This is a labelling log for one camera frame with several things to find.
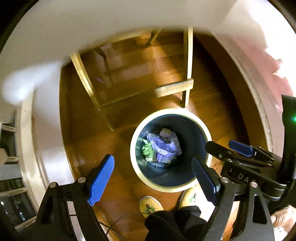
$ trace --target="window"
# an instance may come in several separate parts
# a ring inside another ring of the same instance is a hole
[[[16,230],[34,223],[36,211],[30,201],[23,182],[22,172],[18,163],[16,149],[15,120],[8,124],[0,124],[0,148],[7,154],[7,160],[0,165],[0,208],[4,210]]]
[[[0,203],[15,227],[36,216],[36,211],[26,192],[2,197]]]

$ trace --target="trash can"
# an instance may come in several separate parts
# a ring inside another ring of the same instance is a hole
[[[159,134],[162,128],[175,132],[182,154],[169,164],[149,162],[142,154],[148,133]],[[205,150],[211,141],[205,124],[186,109],[163,109],[147,116],[135,130],[130,147],[131,162],[138,177],[149,187],[162,192],[179,192],[198,183],[191,160],[198,155],[210,166],[212,156]]]

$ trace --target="yellow shoe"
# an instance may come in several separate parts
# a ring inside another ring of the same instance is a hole
[[[197,206],[197,192],[199,191],[198,187],[192,187],[185,190],[180,199],[179,209],[187,206]]]
[[[140,200],[140,212],[142,213],[151,214],[162,210],[164,210],[162,205],[154,197],[145,196]]]

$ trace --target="purple plastic bag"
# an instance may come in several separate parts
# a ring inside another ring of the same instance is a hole
[[[177,155],[179,155],[181,150],[178,140],[174,140],[168,143],[167,141],[165,141],[165,139],[166,138],[162,138],[161,136],[155,135],[153,133],[149,133],[147,135],[148,142],[150,142],[152,148],[156,150],[157,161],[167,163],[171,162]]]

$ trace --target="trash bin rim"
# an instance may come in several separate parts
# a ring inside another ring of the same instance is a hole
[[[201,129],[206,142],[211,141],[211,135],[210,132],[208,130],[208,128],[206,127],[206,125],[202,122],[201,119],[199,119],[195,114],[191,113],[190,111],[183,109],[183,108],[178,108],[178,109],[162,109],[159,111],[156,111],[152,114],[150,114],[149,116],[147,116],[136,128],[132,140],[131,140],[131,146],[130,146],[130,157],[131,157],[131,163],[132,166],[137,174],[137,176],[142,180],[142,182],[144,182],[147,186],[157,190],[157,191],[161,191],[161,192],[180,192],[180,191],[184,191],[196,184],[198,184],[198,181],[196,178],[193,178],[192,180],[190,180],[189,182],[180,185],[180,186],[176,186],[176,187],[164,187],[164,186],[160,186],[158,184],[155,184],[153,182],[151,182],[147,177],[144,176],[144,174],[141,172],[137,160],[136,160],[136,142],[138,140],[138,137],[142,131],[142,129],[152,120],[154,120],[157,117],[163,116],[163,115],[181,115],[184,117],[189,118],[190,120],[192,120],[193,122],[195,122]],[[206,154],[206,164],[208,166],[210,166],[212,161],[212,155],[210,154]]]

